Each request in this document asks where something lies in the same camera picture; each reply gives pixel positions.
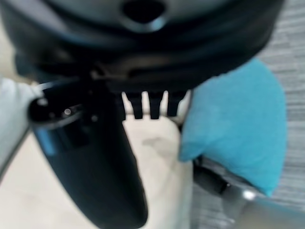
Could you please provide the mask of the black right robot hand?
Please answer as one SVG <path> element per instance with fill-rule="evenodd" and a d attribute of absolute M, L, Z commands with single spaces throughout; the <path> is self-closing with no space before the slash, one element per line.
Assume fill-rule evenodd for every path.
<path fill-rule="evenodd" d="M 125 92 L 157 117 L 185 93 L 241 66 L 270 40 L 282 0 L 3 0 L 0 15 L 18 72 L 46 104 L 27 118 L 81 212 L 101 229 L 138 229 L 148 203 L 122 122 Z"/>

